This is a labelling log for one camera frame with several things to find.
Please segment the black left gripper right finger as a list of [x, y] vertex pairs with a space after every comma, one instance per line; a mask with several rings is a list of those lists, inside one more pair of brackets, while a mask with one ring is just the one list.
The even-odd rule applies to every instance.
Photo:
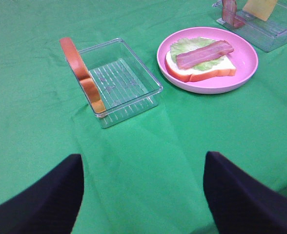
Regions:
[[203, 188], [221, 234], [287, 234], [287, 198], [219, 152], [207, 152]]

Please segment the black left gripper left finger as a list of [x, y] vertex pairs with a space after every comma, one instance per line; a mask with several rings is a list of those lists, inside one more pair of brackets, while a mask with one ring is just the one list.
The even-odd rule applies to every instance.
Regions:
[[0, 205], [0, 234], [69, 234], [83, 194], [82, 156], [72, 154]]

